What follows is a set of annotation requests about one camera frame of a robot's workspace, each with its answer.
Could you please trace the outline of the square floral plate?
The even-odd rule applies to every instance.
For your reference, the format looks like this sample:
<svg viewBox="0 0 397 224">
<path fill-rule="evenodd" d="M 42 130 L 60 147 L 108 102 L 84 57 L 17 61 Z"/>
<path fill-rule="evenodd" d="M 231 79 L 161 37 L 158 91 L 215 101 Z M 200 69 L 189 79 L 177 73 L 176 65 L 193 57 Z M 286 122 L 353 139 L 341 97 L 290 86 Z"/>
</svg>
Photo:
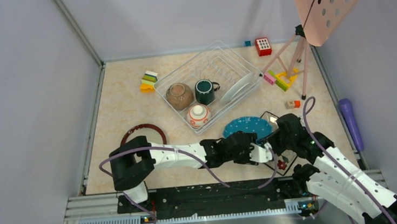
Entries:
<svg viewBox="0 0 397 224">
<path fill-rule="evenodd" d="M 270 126 L 272 127 L 272 132 L 276 131 L 279 127 L 277 125 L 278 116 L 269 111 L 265 111 L 261 116 L 261 119 L 268 121 Z M 286 150 L 279 155 L 278 160 L 275 162 L 277 166 L 277 175 L 280 177 L 285 177 L 288 172 L 290 172 L 295 165 L 295 162 L 298 159 L 298 156 L 295 152 Z"/>
</svg>

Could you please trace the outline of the blue polka dot plate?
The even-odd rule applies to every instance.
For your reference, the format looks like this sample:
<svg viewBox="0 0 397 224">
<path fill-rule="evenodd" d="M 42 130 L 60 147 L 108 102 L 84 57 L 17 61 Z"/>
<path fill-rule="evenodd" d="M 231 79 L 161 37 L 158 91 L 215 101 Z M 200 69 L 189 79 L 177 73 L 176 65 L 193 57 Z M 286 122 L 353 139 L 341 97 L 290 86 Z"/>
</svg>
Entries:
<svg viewBox="0 0 397 224">
<path fill-rule="evenodd" d="M 258 145 L 274 132 L 273 126 L 267 120 L 256 116 L 240 117 L 225 125 L 223 138 L 228 138 L 236 132 L 255 133 Z"/>
</svg>

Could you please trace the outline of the orange patterned bowl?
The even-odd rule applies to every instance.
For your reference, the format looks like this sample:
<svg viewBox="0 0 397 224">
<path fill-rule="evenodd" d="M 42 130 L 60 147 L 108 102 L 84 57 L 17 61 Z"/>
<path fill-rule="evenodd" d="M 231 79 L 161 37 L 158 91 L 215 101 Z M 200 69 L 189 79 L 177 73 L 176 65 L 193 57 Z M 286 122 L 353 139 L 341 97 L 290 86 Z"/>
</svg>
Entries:
<svg viewBox="0 0 397 224">
<path fill-rule="evenodd" d="M 203 104 L 191 106 L 186 115 L 187 123 L 195 129 L 203 127 L 211 120 L 211 117 L 211 111 Z"/>
</svg>

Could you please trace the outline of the white printed plate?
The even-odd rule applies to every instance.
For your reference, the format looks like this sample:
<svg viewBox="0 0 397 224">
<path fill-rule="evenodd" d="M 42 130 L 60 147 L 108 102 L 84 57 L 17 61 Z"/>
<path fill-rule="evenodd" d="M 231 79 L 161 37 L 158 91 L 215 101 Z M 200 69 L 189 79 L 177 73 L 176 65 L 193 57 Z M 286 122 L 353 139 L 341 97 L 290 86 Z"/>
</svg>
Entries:
<svg viewBox="0 0 397 224">
<path fill-rule="evenodd" d="M 228 104 L 234 100 L 238 94 L 240 94 L 243 89 L 249 87 L 252 84 L 252 79 L 255 77 L 255 73 L 250 72 L 246 76 L 242 77 L 237 81 L 222 97 L 220 102 L 223 104 Z"/>
</svg>

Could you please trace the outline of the dark green mug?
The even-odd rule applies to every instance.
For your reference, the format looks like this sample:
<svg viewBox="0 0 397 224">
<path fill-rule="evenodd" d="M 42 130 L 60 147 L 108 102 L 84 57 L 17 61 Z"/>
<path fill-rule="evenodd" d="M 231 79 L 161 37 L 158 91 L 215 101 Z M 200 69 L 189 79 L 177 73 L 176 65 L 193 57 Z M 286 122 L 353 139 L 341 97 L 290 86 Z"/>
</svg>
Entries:
<svg viewBox="0 0 397 224">
<path fill-rule="evenodd" d="M 218 82 L 207 79 L 198 80 L 194 86 L 196 101 L 203 105 L 208 105 L 215 100 L 215 92 L 220 89 Z"/>
</svg>

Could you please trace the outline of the brown speckled bowl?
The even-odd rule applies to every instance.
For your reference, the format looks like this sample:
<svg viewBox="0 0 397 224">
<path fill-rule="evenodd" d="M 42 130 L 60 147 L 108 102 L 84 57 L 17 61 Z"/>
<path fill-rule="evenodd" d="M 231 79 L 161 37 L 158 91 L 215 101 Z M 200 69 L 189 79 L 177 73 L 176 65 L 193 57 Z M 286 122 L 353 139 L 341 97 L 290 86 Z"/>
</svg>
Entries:
<svg viewBox="0 0 397 224">
<path fill-rule="evenodd" d="M 166 91 L 166 100 L 177 111 L 190 106 L 194 101 L 191 88 L 184 83 L 174 83 Z"/>
</svg>

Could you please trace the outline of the red rimmed round plate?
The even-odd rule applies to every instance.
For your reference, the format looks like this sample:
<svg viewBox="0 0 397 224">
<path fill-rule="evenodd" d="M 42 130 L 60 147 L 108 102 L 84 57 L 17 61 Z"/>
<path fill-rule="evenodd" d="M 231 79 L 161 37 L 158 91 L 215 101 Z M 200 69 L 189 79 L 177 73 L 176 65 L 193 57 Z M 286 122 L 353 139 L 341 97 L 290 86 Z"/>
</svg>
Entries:
<svg viewBox="0 0 397 224">
<path fill-rule="evenodd" d="M 150 143 L 167 144 L 164 131 L 154 124 L 139 124 L 128 130 L 120 142 L 127 150 L 149 146 Z"/>
</svg>

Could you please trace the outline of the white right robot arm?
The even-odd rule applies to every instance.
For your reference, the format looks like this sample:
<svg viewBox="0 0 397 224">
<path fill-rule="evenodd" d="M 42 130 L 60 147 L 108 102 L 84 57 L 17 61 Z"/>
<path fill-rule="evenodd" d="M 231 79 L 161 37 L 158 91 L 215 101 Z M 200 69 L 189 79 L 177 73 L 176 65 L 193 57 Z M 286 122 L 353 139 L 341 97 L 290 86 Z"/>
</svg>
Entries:
<svg viewBox="0 0 397 224">
<path fill-rule="evenodd" d="M 271 117 L 277 128 L 265 138 L 273 150 L 295 152 L 308 161 L 293 169 L 293 189 L 300 196 L 317 195 L 358 224 L 397 224 L 397 194 L 354 165 L 332 140 L 311 132 L 295 114 Z"/>
</svg>

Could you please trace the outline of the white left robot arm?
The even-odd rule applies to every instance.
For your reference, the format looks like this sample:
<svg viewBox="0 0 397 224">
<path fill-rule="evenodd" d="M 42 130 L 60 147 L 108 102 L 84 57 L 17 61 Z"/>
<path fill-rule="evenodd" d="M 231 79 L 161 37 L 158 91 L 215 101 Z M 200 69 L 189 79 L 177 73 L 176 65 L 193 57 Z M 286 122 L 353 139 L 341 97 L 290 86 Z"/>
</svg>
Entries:
<svg viewBox="0 0 397 224">
<path fill-rule="evenodd" d="M 256 143 L 255 133 L 237 132 L 228 138 L 203 139 L 187 145 L 164 145 L 148 142 L 146 136 L 133 138 L 113 150 L 99 167 L 111 167 L 116 191 L 139 187 L 155 169 L 170 167 L 204 168 L 219 183 L 229 187 L 212 171 L 226 162 L 258 165 L 277 159 L 270 143 Z"/>
</svg>

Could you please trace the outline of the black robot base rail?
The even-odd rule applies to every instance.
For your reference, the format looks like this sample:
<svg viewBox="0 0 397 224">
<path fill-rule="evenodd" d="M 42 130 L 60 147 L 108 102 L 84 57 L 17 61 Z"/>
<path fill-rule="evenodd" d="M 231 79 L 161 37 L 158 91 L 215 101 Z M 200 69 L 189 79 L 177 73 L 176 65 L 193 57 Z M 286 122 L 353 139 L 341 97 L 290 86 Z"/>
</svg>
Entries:
<svg viewBox="0 0 397 224">
<path fill-rule="evenodd" d="M 314 212 L 321 203 L 309 192 L 302 192 L 292 178 L 275 178 L 260 188 L 264 180 L 245 180 L 199 186 L 159 188 L 148 192 L 140 206 L 158 219 L 178 219 L 193 214 L 216 216 L 284 209 L 296 200 L 297 212 Z"/>
</svg>

